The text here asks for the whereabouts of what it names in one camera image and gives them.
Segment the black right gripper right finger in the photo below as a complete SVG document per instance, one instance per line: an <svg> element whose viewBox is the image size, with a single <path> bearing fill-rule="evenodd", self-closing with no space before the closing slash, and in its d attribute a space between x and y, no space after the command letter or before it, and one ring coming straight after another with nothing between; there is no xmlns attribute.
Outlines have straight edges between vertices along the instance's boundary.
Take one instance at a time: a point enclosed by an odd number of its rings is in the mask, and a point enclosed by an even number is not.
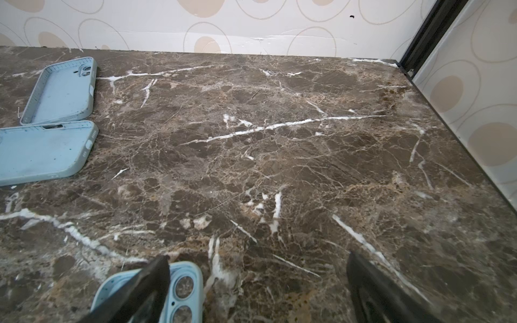
<svg viewBox="0 0 517 323"><path fill-rule="evenodd" d="M346 273L357 322L440 322L360 254L350 253Z"/></svg>

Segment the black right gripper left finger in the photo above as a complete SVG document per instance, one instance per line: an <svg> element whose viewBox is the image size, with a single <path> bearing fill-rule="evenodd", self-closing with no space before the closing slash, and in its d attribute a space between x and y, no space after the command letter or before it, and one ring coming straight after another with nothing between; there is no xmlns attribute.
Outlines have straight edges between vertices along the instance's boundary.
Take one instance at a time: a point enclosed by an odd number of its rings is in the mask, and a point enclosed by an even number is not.
<svg viewBox="0 0 517 323"><path fill-rule="evenodd" d="M140 270L107 279L91 312L81 322L158 322L170 286L169 257L158 256Z"/></svg>

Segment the light blue case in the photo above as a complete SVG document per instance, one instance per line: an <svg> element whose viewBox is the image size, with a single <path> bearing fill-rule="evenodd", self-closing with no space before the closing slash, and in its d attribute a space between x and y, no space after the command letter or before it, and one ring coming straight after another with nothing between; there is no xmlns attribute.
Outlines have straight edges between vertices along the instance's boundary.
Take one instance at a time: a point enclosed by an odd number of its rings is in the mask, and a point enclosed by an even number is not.
<svg viewBox="0 0 517 323"><path fill-rule="evenodd" d="M99 129L73 121L1 129L1 186L52 180L78 173Z"/></svg>
<svg viewBox="0 0 517 323"><path fill-rule="evenodd" d="M203 320L203 275L188 261L169 265L170 286L158 322L201 322Z"/></svg>
<svg viewBox="0 0 517 323"><path fill-rule="evenodd" d="M45 67L28 99L20 125L47 125L89 117L94 106L97 68L92 57Z"/></svg>

